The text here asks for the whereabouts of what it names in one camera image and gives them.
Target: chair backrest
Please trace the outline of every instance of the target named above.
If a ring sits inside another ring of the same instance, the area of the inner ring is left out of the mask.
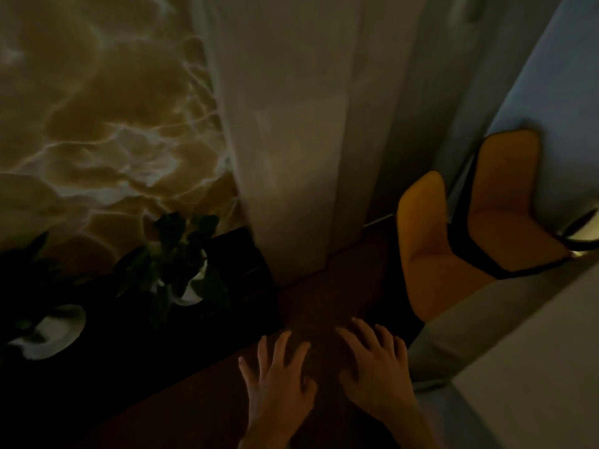
[[[534,130],[488,136],[480,147],[469,214],[497,210],[529,215],[541,141]]]
[[[447,240],[445,186],[439,172],[427,173],[402,195],[397,235],[404,271],[416,256],[452,253]]]

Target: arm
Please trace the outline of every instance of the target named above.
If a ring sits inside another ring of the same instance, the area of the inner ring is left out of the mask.
[[[291,331],[281,334],[272,362],[266,337],[262,337],[258,344],[259,375],[251,371],[243,357],[239,358],[250,401],[247,431],[239,449],[284,449],[314,406],[316,383],[306,379],[305,391],[301,388],[302,364],[310,344],[303,342],[285,366],[283,358],[290,335]]]
[[[402,448],[438,449],[414,395],[404,341],[377,325],[381,344],[368,324],[357,318],[353,321],[365,345],[352,332],[337,328],[358,364],[357,380],[347,370],[339,377],[349,400],[384,423]]]

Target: dark planter box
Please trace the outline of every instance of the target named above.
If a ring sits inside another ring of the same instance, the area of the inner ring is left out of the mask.
[[[74,296],[86,309],[87,323],[70,347],[40,361],[6,351],[0,367],[5,441],[8,435],[20,444],[76,439],[101,420],[279,330],[275,286],[247,230],[214,238],[206,251],[233,309],[207,301],[175,306],[167,324],[153,330],[147,301],[116,297],[116,279],[106,276]]]

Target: brown floor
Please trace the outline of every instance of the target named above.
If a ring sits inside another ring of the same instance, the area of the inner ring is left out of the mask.
[[[334,327],[363,316],[381,298],[392,231],[391,220],[367,228],[360,243],[330,258],[327,270],[279,293],[281,319],[293,331],[290,347],[311,341],[304,370],[319,385],[314,409],[291,441],[292,449],[372,447],[372,432],[384,432],[343,396],[337,375],[352,359]],[[271,349],[276,338],[268,337]],[[247,422],[237,358],[245,355],[256,365],[255,352],[255,345],[244,348],[134,405],[74,447],[235,448]]]

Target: yellow chair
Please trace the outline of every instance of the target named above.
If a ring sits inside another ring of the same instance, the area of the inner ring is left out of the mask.
[[[403,194],[397,233],[408,299],[425,323],[495,280],[449,247],[445,187],[438,172],[427,173]]]
[[[537,132],[501,132],[484,140],[474,165],[468,234],[508,273],[535,272],[571,256],[531,216],[540,153]]]

